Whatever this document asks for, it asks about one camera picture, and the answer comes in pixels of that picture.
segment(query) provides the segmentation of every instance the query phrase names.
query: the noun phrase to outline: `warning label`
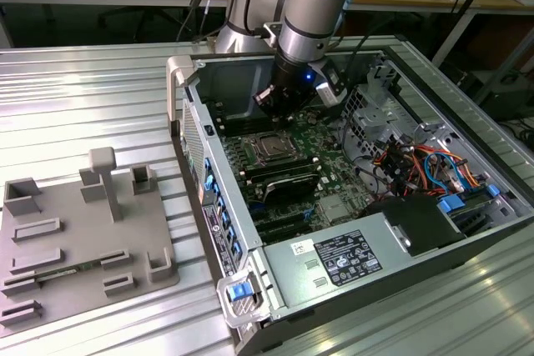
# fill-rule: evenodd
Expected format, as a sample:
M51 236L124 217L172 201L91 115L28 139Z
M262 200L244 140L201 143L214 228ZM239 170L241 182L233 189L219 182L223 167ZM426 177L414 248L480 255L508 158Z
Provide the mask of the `warning label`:
M358 278L382 270L360 230L315 244L330 281L340 287Z

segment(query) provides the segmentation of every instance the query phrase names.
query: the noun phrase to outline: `office chair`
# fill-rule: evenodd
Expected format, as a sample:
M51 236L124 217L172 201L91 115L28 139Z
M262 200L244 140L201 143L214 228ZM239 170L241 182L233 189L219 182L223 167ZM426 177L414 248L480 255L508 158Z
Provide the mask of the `office chair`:
M142 36L143 28L145 24L148 21L152 21L155 16L158 16L164 20L167 20L169 23L173 24L177 29L179 29L182 26L182 21L171 16L170 14L165 12L164 9L165 8L156 8L156 7L150 7L150 6L126 6L124 8L116 8L114 10L109 10L107 12L100 13L98 15L98 26L100 28L106 28L107 27L106 19L108 17L116 16L119 14L141 12L142 13L141 19L139 20L139 23L135 30L135 34L133 35L133 41L135 43L139 43L141 40L141 36Z

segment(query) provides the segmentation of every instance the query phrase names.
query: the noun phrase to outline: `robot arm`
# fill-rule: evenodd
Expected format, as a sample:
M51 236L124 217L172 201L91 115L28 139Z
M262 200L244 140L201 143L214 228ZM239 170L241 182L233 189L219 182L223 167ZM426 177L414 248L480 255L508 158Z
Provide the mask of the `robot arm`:
M266 6L269 3L268 0L252 3L258 7L258 1ZM345 1L285 0L271 83L254 97L271 117L285 118L297 111L315 96L315 91L327 106L336 104L336 99L342 96L345 80L325 60L325 53Z

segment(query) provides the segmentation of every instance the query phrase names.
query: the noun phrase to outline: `blue latch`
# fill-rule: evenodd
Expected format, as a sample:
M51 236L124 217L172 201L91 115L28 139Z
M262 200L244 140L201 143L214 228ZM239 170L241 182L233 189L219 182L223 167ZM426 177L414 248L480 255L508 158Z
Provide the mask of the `blue latch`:
M487 192L489 192L493 198L501 194L501 190L492 183L487 186Z
M234 242L234 253L241 254L241 247L239 246L239 243L237 242Z
M230 217L227 212L223 212L223 227L226 229L228 227L228 224L230 224Z
M210 174L207 178L206 178L206 182L204 183L204 189L206 191L209 191L210 189L212 189L214 187L214 176L213 174Z
M252 290L252 285L250 285L250 283L238 283L237 285L228 288L228 295L230 296L230 301L235 302L254 295L254 291Z
M458 195L449 195L441 198L441 201L437 205L444 213L450 213L457 208L463 208L466 204Z

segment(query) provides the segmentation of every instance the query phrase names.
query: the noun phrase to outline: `white sticker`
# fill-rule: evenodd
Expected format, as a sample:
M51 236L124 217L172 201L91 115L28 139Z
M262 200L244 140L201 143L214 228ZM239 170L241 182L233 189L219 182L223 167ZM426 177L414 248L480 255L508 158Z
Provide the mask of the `white sticker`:
M314 250L314 241L312 239L306 239L305 241L295 242L291 244L293 253L298 256L302 253L308 253Z

